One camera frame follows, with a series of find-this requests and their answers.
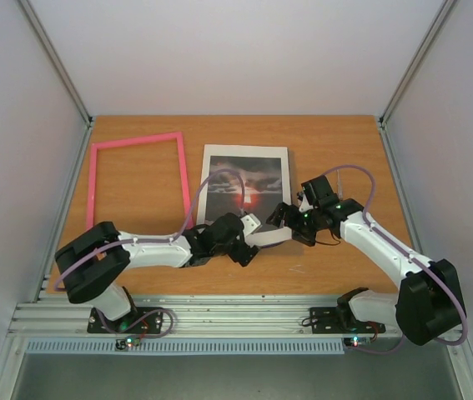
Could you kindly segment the white mat board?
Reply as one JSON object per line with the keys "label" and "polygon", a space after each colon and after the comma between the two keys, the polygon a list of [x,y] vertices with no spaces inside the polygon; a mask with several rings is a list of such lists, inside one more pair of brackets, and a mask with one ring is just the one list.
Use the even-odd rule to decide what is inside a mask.
{"label": "white mat board", "polygon": [[[222,172],[221,169],[215,172],[209,171],[209,158],[211,156],[233,156],[233,157],[255,157],[255,158],[280,158],[282,165],[282,180],[283,180],[283,201],[282,203],[292,203],[292,193],[290,185],[289,174],[289,150],[286,147],[261,147],[261,146],[240,146],[240,145],[219,145],[207,144],[204,146],[204,157],[202,165],[201,179],[210,181],[216,175]],[[213,223],[207,222],[204,219],[204,209],[206,205],[206,189],[208,184],[198,197],[198,208],[196,221],[198,223]],[[244,207],[240,206],[239,210],[244,211]],[[263,229],[264,224],[261,223],[260,229],[249,236],[249,244],[259,247],[270,247],[283,243],[291,239],[291,231],[286,227],[275,227],[269,224],[268,231]]]}

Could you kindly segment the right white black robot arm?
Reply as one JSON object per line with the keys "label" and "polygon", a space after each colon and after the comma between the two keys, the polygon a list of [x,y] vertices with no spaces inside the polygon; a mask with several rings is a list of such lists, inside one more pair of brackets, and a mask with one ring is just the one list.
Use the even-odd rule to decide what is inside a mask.
{"label": "right white black robot arm", "polygon": [[324,176],[304,182],[298,199],[297,205],[279,203],[267,223],[289,228],[292,238],[308,247],[317,244],[318,232],[329,231],[361,251],[398,289],[393,295],[359,287],[339,297],[336,315],[345,331],[380,323],[399,328],[422,346],[454,328],[467,328],[460,282],[451,262],[432,260],[405,245],[356,200],[340,199]]}

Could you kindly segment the pink picture frame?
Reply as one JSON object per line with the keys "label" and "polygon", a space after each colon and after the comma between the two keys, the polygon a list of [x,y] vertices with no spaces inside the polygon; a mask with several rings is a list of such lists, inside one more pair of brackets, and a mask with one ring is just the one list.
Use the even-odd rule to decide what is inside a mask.
{"label": "pink picture frame", "polygon": [[125,139],[95,142],[91,145],[88,164],[88,194],[86,206],[85,229],[88,230],[94,225],[95,198],[97,184],[97,162],[100,150],[112,148],[125,148],[150,143],[161,143],[175,141],[179,160],[179,176],[182,189],[184,211],[187,213],[192,209],[191,197],[189,193],[188,171],[184,151],[184,139],[181,132],[167,132],[142,137],[131,137]]}

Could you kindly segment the sunset landscape photo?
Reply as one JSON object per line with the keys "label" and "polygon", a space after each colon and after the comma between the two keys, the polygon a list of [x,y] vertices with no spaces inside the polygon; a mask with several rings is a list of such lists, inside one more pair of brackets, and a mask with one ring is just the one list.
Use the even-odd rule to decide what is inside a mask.
{"label": "sunset landscape photo", "polygon": [[239,214],[243,206],[265,226],[267,217],[283,201],[281,159],[278,157],[211,156],[209,171],[222,172],[206,189],[204,219],[211,223],[225,213]]}

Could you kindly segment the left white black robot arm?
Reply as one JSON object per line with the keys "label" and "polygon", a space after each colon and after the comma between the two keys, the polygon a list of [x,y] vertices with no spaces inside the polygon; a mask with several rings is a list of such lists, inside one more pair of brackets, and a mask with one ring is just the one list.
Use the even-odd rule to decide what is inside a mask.
{"label": "left white black robot arm", "polygon": [[259,251],[248,236],[261,227],[254,214],[231,212],[211,224],[166,236],[135,235],[101,222],[55,253],[60,272],[56,282],[72,304],[87,304],[100,311],[119,332],[137,322],[137,311],[124,287],[116,280],[135,268],[203,266],[212,258],[227,256],[246,267]]}

